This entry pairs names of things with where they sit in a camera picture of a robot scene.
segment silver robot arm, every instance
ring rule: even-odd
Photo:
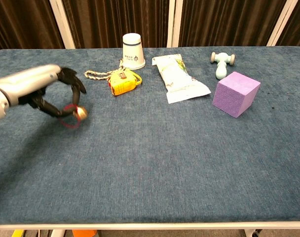
[[[77,105],[80,92],[86,93],[86,90],[75,74],[76,72],[71,69],[48,64],[0,78],[0,119],[5,117],[9,107],[27,103],[54,117],[71,114],[72,111],[58,110],[43,100],[42,96],[47,86],[59,80],[71,85],[74,94],[73,104]]]

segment white pole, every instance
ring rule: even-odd
[[[170,0],[169,3],[169,22],[168,22],[168,42],[166,47],[171,48],[173,44],[173,31],[174,31],[174,13],[175,13],[175,0]]]
[[[65,48],[75,48],[62,0],[49,0]]]
[[[275,46],[298,0],[287,0],[266,46]]]
[[[176,0],[172,47],[179,46],[183,0]]]

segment red string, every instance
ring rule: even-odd
[[[74,105],[74,104],[69,104],[69,105],[67,105],[66,107],[64,107],[63,109],[64,109],[64,110],[67,110],[67,109],[72,108],[72,107],[75,107],[75,110],[77,111],[77,105]],[[77,123],[76,123],[75,125],[72,125],[72,124],[69,124],[69,123],[67,123],[67,122],[64,122],[64,121],[62,120],[62,118],[58,118],[58,120],[59,120],[59,122],[60,122],[63,126],[65,126],[65,127],[67,127],[67,128],[77,128],[77,127],[80,126],[80,123],[81,123],[81,119],[80,119],[80,118],[76,118]]]

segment tape measure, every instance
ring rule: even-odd
[[[106,79],[109,83],[113,95],[121,95],[128,91],[131,91],[135,89],[137,85],[140,85],[142,83],[142,79],[138,74],[123,67],[122,60],[120,61],[119,68],[117,70],[109,71],[107,73],[86,71],[84,75],[86,78],[92,80]]]
[[[116,71],[109,79],[113,95],[121,95],[136,88],[142,82],[141,77],[129,69]]]

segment purple cube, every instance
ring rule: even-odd
[[[217,84],[213,105],[237,118],[251,106],[260,82],[233,72]]]

